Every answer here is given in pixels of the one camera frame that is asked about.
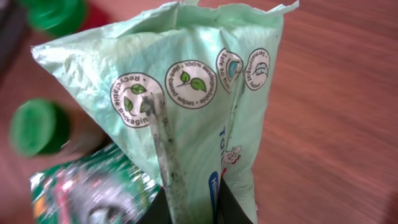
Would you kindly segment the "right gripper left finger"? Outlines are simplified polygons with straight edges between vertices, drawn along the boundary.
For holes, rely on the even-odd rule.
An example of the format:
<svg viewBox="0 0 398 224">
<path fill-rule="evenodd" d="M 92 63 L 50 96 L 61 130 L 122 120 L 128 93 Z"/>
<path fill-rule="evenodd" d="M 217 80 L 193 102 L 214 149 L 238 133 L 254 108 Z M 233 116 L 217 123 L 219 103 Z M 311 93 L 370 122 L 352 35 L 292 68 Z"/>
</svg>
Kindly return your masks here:
<svg viewBox="0 0 398 224">
<path fill-rule="evenodd" d="M 189 223 L 187 188 L 180 162 L 177 159 L 176 144 L 170 129 L 165 96 L 161 93 L 151 93 L 143 96 L 142 102 L 155 144 L 162 186 L 165 189 L 172 222 Z"/>
</svg>

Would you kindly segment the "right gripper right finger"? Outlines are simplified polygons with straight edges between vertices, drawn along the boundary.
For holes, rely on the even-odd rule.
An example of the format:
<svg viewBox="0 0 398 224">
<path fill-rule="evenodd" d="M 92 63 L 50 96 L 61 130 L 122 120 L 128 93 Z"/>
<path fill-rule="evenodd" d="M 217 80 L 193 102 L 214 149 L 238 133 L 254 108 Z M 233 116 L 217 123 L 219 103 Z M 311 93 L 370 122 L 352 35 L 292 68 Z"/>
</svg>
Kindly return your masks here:
<svg viewBox="0 0 398 224">
<path fill-rule="evenodd" d="M 253 224 L 240 207 L 224 178 L 220 182 L 216 221 L 217 224 Z"/>
</svg>

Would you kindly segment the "light green tissue packet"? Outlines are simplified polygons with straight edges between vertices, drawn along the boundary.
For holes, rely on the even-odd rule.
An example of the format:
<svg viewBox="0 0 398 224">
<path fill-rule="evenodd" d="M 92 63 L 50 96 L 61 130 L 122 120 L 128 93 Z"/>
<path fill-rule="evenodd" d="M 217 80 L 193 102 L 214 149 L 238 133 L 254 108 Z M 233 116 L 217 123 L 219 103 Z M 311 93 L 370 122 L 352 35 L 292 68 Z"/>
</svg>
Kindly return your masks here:
<svg viewBox="0 0 398 224">
<path fill-rule="evenodd" d="M 246 4 L 169 2 L 130 20 L 32 48 L 146 174 L 162 178 L 142 97 L 165 96 L 187 188 L 189 223 L 214 223 L 224 178 L 257 222 L 252 165 L 259 150 L 284 15 Z"/>
</svg>

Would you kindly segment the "green 3M glove packet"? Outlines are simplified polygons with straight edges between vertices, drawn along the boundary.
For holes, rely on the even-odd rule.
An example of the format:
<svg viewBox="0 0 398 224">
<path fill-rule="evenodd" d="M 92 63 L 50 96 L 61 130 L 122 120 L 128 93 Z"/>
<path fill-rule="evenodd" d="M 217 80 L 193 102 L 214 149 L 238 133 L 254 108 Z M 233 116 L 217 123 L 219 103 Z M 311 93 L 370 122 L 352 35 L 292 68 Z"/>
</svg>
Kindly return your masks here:
<svg viewBox="0 0 398 224">
<path fill-rule="evenodd" d="M 39 224 L 137 223 L 160 187 L 115 143 L 30 178 Z"/>
</svg>

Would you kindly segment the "green lid jar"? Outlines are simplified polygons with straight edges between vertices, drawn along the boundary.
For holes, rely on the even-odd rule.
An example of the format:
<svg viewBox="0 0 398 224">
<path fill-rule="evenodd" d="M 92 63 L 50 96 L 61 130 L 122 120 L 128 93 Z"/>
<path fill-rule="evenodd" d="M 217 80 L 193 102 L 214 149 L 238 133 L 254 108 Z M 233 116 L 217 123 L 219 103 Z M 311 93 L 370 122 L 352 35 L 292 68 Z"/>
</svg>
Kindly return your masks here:
<svg viewBox="0 0 398 224">
<path fill-rule="evenodd" d="M 26 101 L 16 110 L 9 135 L 14 149 L 26 157 L 83 156 L 106 139 L 105 132 L 80 106 L 43 98 Z"/>
</svg>

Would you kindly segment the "red yellow sauce bottle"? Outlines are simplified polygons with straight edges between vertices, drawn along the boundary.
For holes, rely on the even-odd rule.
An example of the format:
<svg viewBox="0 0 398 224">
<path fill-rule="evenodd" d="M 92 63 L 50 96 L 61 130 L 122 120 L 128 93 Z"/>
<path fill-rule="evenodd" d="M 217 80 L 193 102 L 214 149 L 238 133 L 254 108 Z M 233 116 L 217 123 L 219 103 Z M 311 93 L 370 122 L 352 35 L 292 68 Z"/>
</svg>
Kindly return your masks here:
<svg viewBox="0 0 398 224">
<path fill-rule="evenodd" d="M 88 0 L 19 0 L 27 11 L 29 25 L 53 37 L 101 27 L 109 15 Z"/>
</svg>

